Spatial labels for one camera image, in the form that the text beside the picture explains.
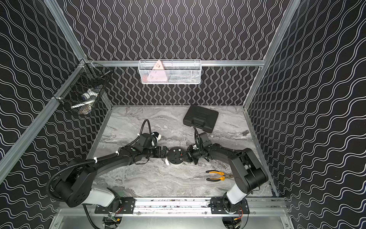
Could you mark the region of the white twin-bell alarm clock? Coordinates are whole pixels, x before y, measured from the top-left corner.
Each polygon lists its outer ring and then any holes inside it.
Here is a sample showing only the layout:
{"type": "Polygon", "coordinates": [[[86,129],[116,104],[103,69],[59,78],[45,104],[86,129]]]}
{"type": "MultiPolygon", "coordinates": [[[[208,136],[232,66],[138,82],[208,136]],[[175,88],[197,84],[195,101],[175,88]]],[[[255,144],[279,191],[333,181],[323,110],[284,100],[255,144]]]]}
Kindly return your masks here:
{"type": "Polygon", "coordinates": [[[184,160],[181,158],[183,156],[183,153],[185,150],[180,147],[174,147],[167,150],[167,154],[165,157],[165,164],[166,165],[180,165],[184,162],[184,160]]]}

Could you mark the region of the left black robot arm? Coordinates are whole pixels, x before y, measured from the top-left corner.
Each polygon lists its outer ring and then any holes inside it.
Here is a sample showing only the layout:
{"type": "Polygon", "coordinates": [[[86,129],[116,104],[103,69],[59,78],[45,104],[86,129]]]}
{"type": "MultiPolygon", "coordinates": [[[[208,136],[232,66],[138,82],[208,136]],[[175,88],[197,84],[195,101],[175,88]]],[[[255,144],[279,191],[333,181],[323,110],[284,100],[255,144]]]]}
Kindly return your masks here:
{"type": "Polygon", "coordinates": [[[110,189],[93,187],[94,180],[121,167],[142,165],[144,158],[149,161],[164,157],[165,152],[158,146],[161,138],[158,132],[140,132],[135,140],[112,154],[86,160],[74,159],[49,179],[47,195],[70,208],[82,204],[114,206],[118,194],[110,189]]]}

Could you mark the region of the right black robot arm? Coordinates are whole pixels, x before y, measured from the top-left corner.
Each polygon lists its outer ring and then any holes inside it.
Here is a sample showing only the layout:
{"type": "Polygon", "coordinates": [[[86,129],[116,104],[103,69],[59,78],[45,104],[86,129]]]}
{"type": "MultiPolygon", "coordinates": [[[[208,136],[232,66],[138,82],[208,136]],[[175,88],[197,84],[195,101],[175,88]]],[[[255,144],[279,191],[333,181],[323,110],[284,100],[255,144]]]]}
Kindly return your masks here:
{"type": "Polygon", "coordinates": [[[248,194],[269,180],[267,172],[253,150],[249,148],[234,150],[213,144],[206,132],[199,134],[196,128],[194,128],[194,141],[195,144],[189,146],[186,152],[189,162],[197,164],[200,158],[204,158],[207,161],[219,160],[230,166],[235,184],[223,196],[227,209],[237,206],[248,194]]]}

